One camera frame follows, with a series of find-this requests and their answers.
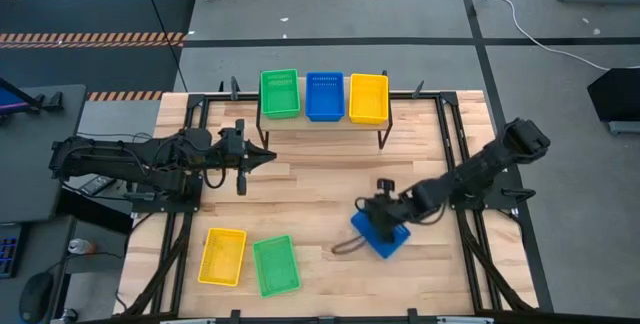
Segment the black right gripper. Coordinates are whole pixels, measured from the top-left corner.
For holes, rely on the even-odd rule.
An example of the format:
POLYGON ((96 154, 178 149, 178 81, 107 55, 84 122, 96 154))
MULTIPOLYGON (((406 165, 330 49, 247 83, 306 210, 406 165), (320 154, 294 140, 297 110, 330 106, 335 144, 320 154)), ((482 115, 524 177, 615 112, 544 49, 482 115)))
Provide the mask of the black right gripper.
POLYGON ((384 194, 356 199, 356 209, 364 213, 372 223, 368 226, 370 244, 380 244, 383 241, 388 244, 395 242, 395 226, 403 224, 405 220, 391 212, 393 204, 393 200, 384 194))

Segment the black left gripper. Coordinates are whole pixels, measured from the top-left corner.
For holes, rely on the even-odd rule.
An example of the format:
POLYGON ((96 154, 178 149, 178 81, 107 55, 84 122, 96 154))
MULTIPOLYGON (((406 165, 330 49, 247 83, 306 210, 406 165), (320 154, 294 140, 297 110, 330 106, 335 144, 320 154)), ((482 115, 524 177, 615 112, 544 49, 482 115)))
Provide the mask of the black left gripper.
MULTIPOLYGON (((245 128, 245 122, 243 119, 237 119, 233 128, 243 129, 245 128)), ((224 163, 227 167, 237 170, 236 189, 237 194, 244 196, 246 194, 246 176, 245 170, 254 170, 255 168, 271 162, 277 158, 276 153, 268 149, 264 149, 254 145, 253 143, 246 143, 245 149, 248 157, 244 160, 244 156, 239 159, 228 160, 224 157, 224 163)))

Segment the blue plastic basket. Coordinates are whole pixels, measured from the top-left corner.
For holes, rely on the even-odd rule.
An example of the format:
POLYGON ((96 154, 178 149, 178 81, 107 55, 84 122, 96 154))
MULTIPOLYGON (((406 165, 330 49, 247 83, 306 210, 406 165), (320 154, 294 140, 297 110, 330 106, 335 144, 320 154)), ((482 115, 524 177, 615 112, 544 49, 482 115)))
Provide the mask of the blue plastic basket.
POLYGON ((305 114, 314 122, 337 122, 345 115, 342 72, 309 72, 306 75, 305 114))
POLYGON ((364 213, 358 212, 351 219, 352 226, 364 238, 367 244, 383 259, 391 257, 411 236, 411 232, 404 224, 395 226, 395 242, 393 244, 385 243, 370 244, 368 242, 368 226, 372 224, 364 213))

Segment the green plastic basket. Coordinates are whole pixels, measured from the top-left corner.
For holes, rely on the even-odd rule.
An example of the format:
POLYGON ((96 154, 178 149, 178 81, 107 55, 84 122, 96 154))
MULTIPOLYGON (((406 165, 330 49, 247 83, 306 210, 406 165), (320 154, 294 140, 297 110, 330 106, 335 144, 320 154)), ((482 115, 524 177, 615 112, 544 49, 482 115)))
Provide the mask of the green plastic basket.
POLYGON ((297 70, 263 71, 260 74, 260 97, 261 111, 267 118, 297 117, 300 113, 297 70))
POLYGON ((282 235, 252 246, 260 295, 273 297, 300 288, 292 238, 282 235))

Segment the yellow plastic basket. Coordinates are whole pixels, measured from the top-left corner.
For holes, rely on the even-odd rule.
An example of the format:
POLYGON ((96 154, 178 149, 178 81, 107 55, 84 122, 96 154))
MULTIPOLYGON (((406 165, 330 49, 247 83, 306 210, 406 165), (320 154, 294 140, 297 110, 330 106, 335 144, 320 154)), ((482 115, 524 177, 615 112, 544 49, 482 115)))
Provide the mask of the yellow plastic basket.
POLYGON ((210 228, 207 232, 198 282, 235 287, 239 283, 247 232, 210 228))
POLYGON ((379 125, 389 117, 389 78, 353 73, 350 77, 349 118, 356 124, 379 125))

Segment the wooden shelf with black legs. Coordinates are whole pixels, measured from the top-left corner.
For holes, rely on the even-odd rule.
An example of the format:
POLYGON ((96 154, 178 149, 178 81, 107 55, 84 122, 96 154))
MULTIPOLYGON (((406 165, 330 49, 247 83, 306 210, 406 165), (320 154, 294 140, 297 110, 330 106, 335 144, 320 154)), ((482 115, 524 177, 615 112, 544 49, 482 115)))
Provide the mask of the wooden shelf with black legs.
POLYGON ((306 92, 306 76, 301 77, 298 73, 299 94, 300 94, 300 113, 295 118, 288 119, 269 119, 261 111, 260 104, 260 77, 259 77, 259 99, 256 114, 256 128, 258 130, 260 140, 263 146, 269 143, 269 134, 275 131, 375 131, 378 136, 378 147, 383 148, 389 137, 389 133, 393 126, 392 109, 391 109, 391 93, 389 82, 389 117, 388 120, 379 125, 356 124, 349 118, 349 91, 350 76, 344 75, 344 98, 345 98, 345 115, 337 122, 314 122, 305 114, 305 92, 306 92))

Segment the grey handheld controller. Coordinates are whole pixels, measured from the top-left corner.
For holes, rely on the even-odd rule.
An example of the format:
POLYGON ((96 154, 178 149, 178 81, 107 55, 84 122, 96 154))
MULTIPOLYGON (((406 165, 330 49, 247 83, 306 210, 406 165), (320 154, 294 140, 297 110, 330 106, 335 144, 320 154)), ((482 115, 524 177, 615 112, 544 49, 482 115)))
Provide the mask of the grey handheld controller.
POLYGON ((116 182, 115 178, 107 177, 107 176, 96 176, 93 179, 89 180, 85 184, 83 184, 79 190, 89 196, 95 196, 99 194, 104 189, 113 185, 116 182))

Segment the silver drink can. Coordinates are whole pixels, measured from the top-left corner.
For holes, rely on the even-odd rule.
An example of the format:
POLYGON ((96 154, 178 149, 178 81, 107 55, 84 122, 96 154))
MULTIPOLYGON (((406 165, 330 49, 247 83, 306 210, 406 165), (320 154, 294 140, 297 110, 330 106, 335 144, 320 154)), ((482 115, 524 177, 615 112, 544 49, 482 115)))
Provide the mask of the silver drink can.
POLYGON ((87 255, 96 252, 96 244, 82 238, 74 238, 69 241, 67 251, 72 255, 87 255))

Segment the black hazard-striped mat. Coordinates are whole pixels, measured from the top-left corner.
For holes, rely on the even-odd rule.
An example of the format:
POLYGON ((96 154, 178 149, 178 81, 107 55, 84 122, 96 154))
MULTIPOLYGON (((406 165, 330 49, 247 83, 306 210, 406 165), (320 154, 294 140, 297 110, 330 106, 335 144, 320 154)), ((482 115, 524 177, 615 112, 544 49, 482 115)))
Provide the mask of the black hazard-striped mat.
POLYGON ((90 101, 154 101, 184 88, 195 0, 0 0, 0 77, 81 84, 90 101))

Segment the grey desk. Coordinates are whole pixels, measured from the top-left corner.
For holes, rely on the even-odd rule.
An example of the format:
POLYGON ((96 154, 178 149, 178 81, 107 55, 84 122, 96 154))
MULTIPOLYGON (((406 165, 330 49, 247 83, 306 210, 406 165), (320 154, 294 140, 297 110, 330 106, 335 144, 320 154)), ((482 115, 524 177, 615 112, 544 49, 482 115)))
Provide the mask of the grey desk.
POLYGON ((61 111, 17 113, 0 124, 0 224, 46 221, 55 216, 61 192, 49 162, 52 143, 73 136, 87 89, 84 85, 31 87, 26 94, 62 94, 61 111))

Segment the blue-screen tablet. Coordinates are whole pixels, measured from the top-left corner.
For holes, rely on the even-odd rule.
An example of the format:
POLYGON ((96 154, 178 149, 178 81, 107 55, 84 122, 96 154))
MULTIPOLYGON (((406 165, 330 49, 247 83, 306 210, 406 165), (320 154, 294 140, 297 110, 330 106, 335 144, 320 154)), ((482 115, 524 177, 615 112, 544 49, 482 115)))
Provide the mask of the blue-screen tablet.
POLYGON ((50 98, 44 94, 30 96, 21 89, 0 77, 0 116, 20 112, 39 113, 41 111, 63 110, 63 94, 55 92, 50 98))

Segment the dark keyboard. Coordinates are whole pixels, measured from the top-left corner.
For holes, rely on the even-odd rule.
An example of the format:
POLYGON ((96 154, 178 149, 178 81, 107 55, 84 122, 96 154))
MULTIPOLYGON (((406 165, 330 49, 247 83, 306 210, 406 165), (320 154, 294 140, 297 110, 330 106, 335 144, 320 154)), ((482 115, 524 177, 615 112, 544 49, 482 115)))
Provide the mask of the dark keyboard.
POLYGON ((0 279, 15 276, 19 266, 22 232, 23 226, 20 224, 0 225, 0 279))

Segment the black cabinet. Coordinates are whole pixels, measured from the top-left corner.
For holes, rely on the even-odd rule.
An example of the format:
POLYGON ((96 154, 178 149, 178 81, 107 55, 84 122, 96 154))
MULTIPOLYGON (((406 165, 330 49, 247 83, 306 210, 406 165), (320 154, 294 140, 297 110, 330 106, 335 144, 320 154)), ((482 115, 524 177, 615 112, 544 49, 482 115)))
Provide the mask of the black cabinet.
POLYGON ((640 68, 614 68, 587 87, 599 120, 613 135, 640 134, 640 68))

